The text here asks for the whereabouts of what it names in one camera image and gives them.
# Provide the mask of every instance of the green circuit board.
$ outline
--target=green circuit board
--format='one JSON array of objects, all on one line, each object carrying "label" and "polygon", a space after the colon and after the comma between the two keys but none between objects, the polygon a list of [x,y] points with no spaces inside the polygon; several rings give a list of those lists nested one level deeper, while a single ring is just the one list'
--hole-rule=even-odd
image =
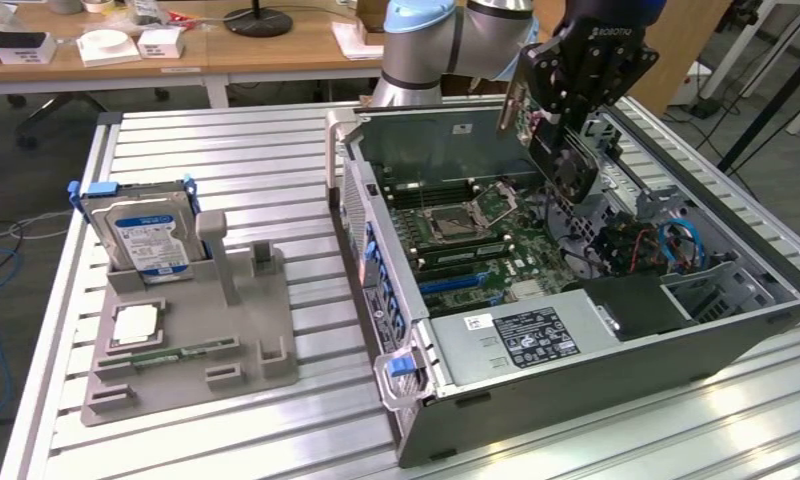
[{"label": "green circuit board", "polygon": [[[430,317],[558,293],[577,280],[524,192],[502,187],[482,186],[468,202],[390,211]],[[472,286],[428,290],[474,277]]]}]

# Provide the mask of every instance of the robotic arm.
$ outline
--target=robotic arm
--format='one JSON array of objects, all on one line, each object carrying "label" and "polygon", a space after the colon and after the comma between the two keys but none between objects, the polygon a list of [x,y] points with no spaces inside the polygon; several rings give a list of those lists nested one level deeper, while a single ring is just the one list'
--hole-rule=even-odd
[{"label": "robotic arm", "polygon": [[665,0],[566,0],[553,38],[518,53],[498,131],[518,141],[560,194],[577,203],[597,165],[576,135],[589,115],[613,105],[657,61],[643,42]]}]

